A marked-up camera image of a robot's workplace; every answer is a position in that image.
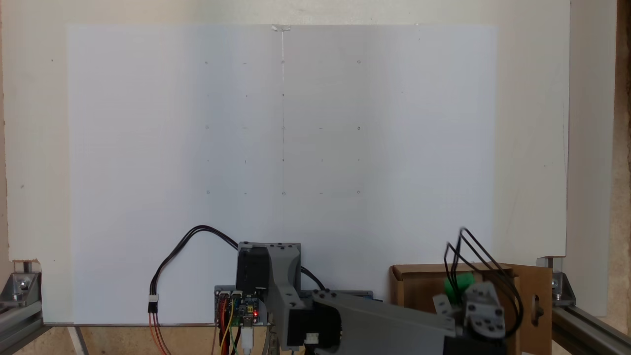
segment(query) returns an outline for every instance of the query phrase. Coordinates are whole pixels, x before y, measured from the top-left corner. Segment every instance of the cable bundle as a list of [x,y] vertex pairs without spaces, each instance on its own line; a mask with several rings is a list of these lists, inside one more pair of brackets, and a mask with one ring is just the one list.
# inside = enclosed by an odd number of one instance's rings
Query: cable bundle
[[[189,240],[191,240],[193,235],[197,234],[198,232],[204,232],[204,231],[215,234],[216,236],[218,236],[219,238],[224,240],[226,243],[228,243],[235,250],[239,246],[237,244],[237,242],[235,242],[232,238],[228,237],[226,234],[224,234],[223,232],[219,231],[218,229],[212,228],[210,226],[200,225],[200,226],[193,227],[190,231],[188,231],[184,235],[182,240],[180,240],[180,242],[177,243],[177,245],[175,246],[173,251],[171,251],[171,254],[169,254],[167,256],[167,258],[164,259],[164,261],[162,261],[162,263],[158,267],[158,270],[156,271],[155,275],[151,279],[151,283],[149,284],[149,305],[148,305],[148,308],[147,308],[147,312],[149,313],[149,328],[150,328],[150,332],[151,332],[151,337],[153,338],[154,343],[156,344],[156,346],[158,347],[158,349],[160,350],[162,355],[171,355],[171,352],[167,348],[166,343],[164,343],[164,339],[162,338],[162,333],[160,331],[160,322],[158,321],[158,279],[160,278],[160,273],[162,273],[162,270],[164,269],[164,267],[167,266],[167,264],[171,260],[173,260],[173,258],[175,258],[175,256],[180,251],[182,251],[182,249],[184,249],[184,246],[186,245],[186,243],[189,242]],[[311,271],[307,270],[307,268],[300,267],[300,272],[302,272],[303,274],[308,276],[310,279],[312,279],[318,285],[318,287],[320,287],[320,290],[324,290],[325,289],[324,284],[322,282],[320,282],[320,280],[318,280],[318,278],[315,277],[315,275]],[[229,332],[230,332],[230,326],[228,324],[228,327],[223,329],[223,334],[221,333],[221,330],[220,330],[220,338],[225,340],[225,338],[227,336],[227,333],[229,333]],[[237,332],[237,338],[236,338],[237,342],[239,341],[240,333],[241,333],[241,329],[239,329],[239,332]],[[224,340],[221,341],[221,346],[222,346],[222,353],[221,353],[221,355],[224,355],[224,353],[223,353],[223,346],[225,345],[224,344],[225,343]],[[232,351],[233,351],[232,355],[235,355],[236,344],[237,343],[234,342],[234,341],[233,341],[233,343],[234,343],[234,346],[233,346],[233,349],[232,349]]]
[[[495,265],[496,268],[493,268],[482,258],[482,256],[480,256],[478,251],[466,239],[463,232],[466,232],[466,234],[477,244],[477,246],[491,260],[491,262],[493,263],[493,265]],[[486,249],[473,236],[473,234],[469,231],[469,229],[464,228],[464,227],[460,228],[460,232],[458,235],[458,242],[456,243],[456,247],[454,248],[454,246],[451,243],[447,243],[447,248],[445,249],[445,255],[443,257],[443,261],[445,263],[445,271],[447,272],[447,280],[449,281],[451,287],[453,288],[456,294],[456,302],[461,304],[463,300],[462,299],[463,295],[460,293],[460,289],[458,288],[458,280],[456,278],[458,260],[462,260],[472,270],[479,273],[480,275],[483,275],[482,271],[480,271],[478,268],[473,266],[469,261],[463,258],[463,256],[460,254],[460,247],[461,247],[462,241],[464,241],[467,244],[467,246],[469,246],[469,249],[473,251],[473,253],[478,257],[478,259],[480,259],[480,261],[484,264],[484,266],[486,266],[487,269],[489,270],[489,272],[484,275],[491,276],[491,281],[493,282],[493,284],[497,286],[500,289],[500,291],[502,291],[502,293],[504,293],[509,298],[509,300],[511,300],[510,304],[513,308],[513,311],[515,312],[516,319],[515,319],[515,324],[513,325],[513,327],[510,330],[506,331],[506,334],[504,335],[504,338],[508,339],[509,337],[513,336],[517,332],[517,329],[519,329],[519,326],[521,326],[521,322],[524,319],[524,304],[521,300],[521,296],[519,295],[519,291],[517,291],[517,288],[515,287],[515,285],[510,281],[510,277],[502,269],[500,264],[498,264],[495,261],[495,259],[493,259],[491,254],[489,254],[486,251]],[[447,254],[449,253],[449,250],[454,252],[454,260],[451,264],[451,269],[449,269],[449,267],[447,266]]]

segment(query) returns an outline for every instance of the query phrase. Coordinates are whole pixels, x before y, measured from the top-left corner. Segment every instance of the circuit board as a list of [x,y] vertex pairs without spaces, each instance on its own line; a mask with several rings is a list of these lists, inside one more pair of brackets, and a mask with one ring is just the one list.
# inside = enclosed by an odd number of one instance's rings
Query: circuit board
[[244,325],[251,327],[259,321],[259,298],[255,294],[243,295],[240,291],[222,291],[215,295],[215,322],[221,318],[220,307],[228,302],[228,306],[223,311],[224,322],[229,322],[232,314],[232,326]]

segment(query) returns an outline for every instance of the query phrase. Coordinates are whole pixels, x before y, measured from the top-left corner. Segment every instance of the white board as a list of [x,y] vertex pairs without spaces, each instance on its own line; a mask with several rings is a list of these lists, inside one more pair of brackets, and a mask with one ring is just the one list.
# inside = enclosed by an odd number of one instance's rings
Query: white board
[[[489,245],[495,48],[473,25],[71,26],[74,322],[146,323],[196,224],[303,243],[328,287],[378,297],[389,265],[440,262],[461,225]],[[161,322],[211,322],[235,269],[194,237],[160,277]]]

